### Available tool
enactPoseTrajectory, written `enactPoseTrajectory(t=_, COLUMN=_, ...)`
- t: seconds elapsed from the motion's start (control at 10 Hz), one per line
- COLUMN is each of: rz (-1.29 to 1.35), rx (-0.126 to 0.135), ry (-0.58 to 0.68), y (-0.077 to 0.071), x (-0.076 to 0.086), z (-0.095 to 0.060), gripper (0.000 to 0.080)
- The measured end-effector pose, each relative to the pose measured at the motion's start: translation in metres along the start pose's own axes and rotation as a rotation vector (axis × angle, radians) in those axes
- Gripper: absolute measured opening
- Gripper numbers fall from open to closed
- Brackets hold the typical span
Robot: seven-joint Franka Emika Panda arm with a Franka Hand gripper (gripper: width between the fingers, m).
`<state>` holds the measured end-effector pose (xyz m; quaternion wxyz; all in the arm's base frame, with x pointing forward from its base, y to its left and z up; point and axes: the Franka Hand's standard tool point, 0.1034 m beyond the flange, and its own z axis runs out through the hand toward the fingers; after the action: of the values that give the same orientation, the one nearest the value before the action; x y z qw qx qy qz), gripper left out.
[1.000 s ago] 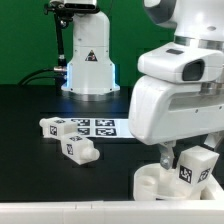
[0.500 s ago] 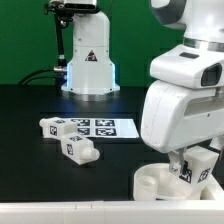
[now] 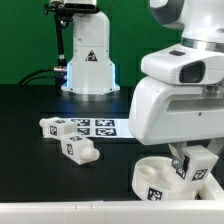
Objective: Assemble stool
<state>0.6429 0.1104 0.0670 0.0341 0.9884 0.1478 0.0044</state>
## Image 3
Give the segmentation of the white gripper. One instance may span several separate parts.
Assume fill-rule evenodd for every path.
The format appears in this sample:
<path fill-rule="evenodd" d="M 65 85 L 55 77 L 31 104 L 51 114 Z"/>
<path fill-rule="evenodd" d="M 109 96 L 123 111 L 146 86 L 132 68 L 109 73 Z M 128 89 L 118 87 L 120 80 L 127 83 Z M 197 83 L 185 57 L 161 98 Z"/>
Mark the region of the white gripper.
<path fill-rule="evenodd" d="M 216 138 L 207 149 L 215 155 L 224 149 L 224 99 L 204 98 L 202 90 L 202 86 L 172 86 L 151 77 L 135 88 L 129 130 L 144 145 L 169 143 L 175 170 L 187 169 L 184 141 Z"/>

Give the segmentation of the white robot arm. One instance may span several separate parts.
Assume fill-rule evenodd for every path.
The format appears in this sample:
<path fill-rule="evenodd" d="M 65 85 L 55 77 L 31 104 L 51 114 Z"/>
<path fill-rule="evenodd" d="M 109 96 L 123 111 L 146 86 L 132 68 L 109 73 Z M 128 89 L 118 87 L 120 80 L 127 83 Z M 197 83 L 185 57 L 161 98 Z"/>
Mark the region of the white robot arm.
<path fill-rule="evenodd" d="M 73 57 L 62 89 L 81 99 L 118 87 L 109 60 L 104 15 L 85 11 L 91 0 L 65 0 L 74 12 Z M 180 29 L 181 42 L 148 54 L 145 77 L 132 98 L 129 130 L 144 145 L 224 137 L 224 0 L 149 0 L 164 27 Z"/>

